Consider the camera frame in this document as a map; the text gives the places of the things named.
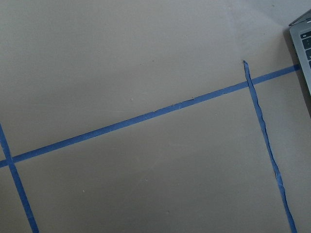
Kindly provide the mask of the grey laptop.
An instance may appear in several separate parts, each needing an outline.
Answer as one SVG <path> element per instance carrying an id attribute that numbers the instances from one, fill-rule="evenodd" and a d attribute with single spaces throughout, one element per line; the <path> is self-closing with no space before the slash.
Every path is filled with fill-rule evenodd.
<path id="1" fill-rule="evenodd" d="M 311 10 L 289 24 L 292 42 L 300 62 L 300 66 L 311 92 Z"/>

